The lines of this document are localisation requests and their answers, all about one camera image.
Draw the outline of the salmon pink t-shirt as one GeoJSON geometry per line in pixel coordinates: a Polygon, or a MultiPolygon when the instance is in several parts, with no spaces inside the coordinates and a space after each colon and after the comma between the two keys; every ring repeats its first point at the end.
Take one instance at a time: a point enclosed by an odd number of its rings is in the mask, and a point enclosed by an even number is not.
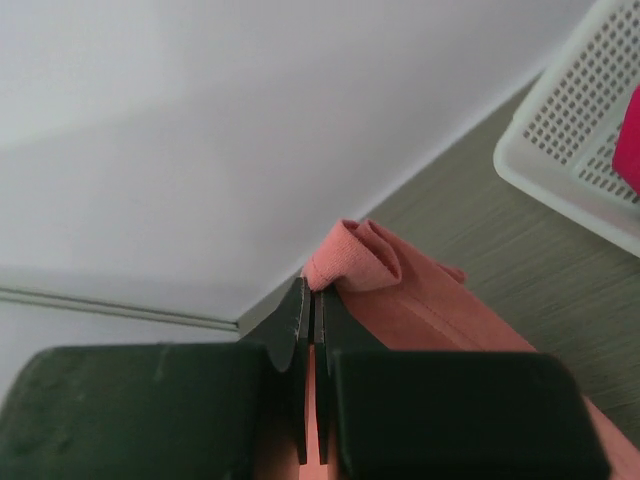
{"type": "MultiPolygon", "coordinates": [[[[542,354],[465,287],[461,271],[371,221],[337,223],[302,274],[313,292],[335,291],[349,314],[389,349],[542,354]]],[[[612,462],[609,478],[637,478],[638,450],[581,396],[612,462]]],[[[320,458],[299,475],[332,479],[320,458]]]]}

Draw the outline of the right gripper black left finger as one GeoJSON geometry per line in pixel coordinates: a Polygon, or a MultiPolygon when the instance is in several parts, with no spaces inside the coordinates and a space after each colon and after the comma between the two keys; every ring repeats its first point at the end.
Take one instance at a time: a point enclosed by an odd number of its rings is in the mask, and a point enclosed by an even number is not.
{"type": "Polygon", "coordinates": [[[311,293],[229,343],[64,346],[1,408],[5,479],[294,479],[307,459],[311,293]]]}

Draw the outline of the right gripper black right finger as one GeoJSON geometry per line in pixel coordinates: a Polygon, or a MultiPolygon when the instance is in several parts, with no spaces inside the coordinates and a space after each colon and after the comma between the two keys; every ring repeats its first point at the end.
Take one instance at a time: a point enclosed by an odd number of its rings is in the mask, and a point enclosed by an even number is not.
{"type": "Polygon", "coordinates": [[[314,297],[319,458],[332,479],[607,479],[578,386],[526,352],[395,351],[314,297]]]}

